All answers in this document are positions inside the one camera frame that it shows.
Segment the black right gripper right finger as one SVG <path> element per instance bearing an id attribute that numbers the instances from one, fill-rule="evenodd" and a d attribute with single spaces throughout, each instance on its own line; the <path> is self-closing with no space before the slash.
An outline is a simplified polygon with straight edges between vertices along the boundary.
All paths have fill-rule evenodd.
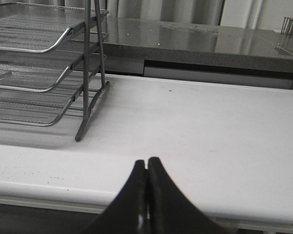
<path id="1" fill-rule="evenodd" d="M 150 227 L 153 234 L 224 234 L 197 209 L 168 175 L 158 157 L 148 160 Z"/>

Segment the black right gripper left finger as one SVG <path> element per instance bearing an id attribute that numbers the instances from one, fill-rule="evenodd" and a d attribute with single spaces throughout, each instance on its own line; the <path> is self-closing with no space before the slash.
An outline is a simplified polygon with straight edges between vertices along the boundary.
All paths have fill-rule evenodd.
<path id="1" fill-rule="evenodd" d="M 146 170 L 143 160 L 135 161 L 123 188 L 84 234 L 146 233 Z"/>

